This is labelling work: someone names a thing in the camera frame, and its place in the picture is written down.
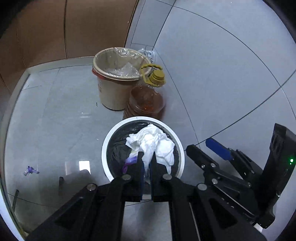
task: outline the crumpled paper towel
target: crumpled paper towel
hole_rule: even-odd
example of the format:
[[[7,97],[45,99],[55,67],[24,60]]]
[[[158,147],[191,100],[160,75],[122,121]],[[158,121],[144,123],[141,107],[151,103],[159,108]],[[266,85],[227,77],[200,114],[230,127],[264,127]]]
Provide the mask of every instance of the crumpled paper towel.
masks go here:
[[[154,152],[156,162],[165,165],[168,174],[170,174],[171,166],[174,165],[173,151],[175,144],[157,126],[149,124],[137,134],[130,134],[129,137],[126,138],[126,145],[132,149],[132,152],[144,152],[142,161],[146,174]]]

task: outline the cooking oil bottle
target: cooking oil bottle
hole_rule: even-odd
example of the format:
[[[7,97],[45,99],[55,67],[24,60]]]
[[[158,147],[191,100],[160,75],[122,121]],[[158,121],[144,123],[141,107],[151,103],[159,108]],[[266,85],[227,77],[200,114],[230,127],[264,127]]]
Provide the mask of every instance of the cooking oil bottle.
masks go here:
[[[146,67],[154,68],[149,78],[146,78],[143,72]],[[165,74],[162,67],[155,64],[145,64],[141,67],[141,74],[143,78],[131,90],[123,119],[133,116],[148,116],[159,119],[161,110],[165,106]]]

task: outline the white baseboard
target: white baseboard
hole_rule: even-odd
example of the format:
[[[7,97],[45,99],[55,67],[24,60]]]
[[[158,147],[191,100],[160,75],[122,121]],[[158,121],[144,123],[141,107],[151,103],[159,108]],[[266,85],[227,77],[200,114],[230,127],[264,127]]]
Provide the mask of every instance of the white baseboard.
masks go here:
[[[30,68],[27,68],[29,74],[49,70],[49,69],[57,69],[71,66],[79,66],[79,65],[92,65],[94,57],[79,57],[79,58],[69,58],[69,59],[61,59],[56,60],[44,64],[39,64]]]

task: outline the purple debris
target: purple debris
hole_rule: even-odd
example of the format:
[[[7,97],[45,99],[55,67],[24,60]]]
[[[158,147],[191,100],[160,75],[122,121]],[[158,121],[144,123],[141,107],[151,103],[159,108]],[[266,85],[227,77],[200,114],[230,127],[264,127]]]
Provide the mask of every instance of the purple debris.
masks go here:
[[[135,164],[137,163],[138,161],[138,152],[132,152],[130,154],[130,156],[125,160],[125,164],[124,166],[122,167],[122,173],[123,174],[126,174],[127,170],[128,170],[128,165],[132,165],[132,164]]]
[[[33,167],[28,166],[27,170],[24,172],[24,176],[28,176],[31,173],[39,174]]]

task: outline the wooden cabinet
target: wooden cabinet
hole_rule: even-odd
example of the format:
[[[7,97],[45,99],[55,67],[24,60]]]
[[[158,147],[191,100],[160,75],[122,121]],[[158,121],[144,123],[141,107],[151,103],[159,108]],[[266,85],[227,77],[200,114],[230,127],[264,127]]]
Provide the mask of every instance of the wooden cabinet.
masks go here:
[[[11,93],[25,69],[14,20],[0,38],[0,75]]]
[[[67,0],[65,37],[68,58],[94,56],[124,47],[137,0]]]
[[[27,68],[66,58],[65,4],[66,0],[34,0],[18,14],[17,34]]]

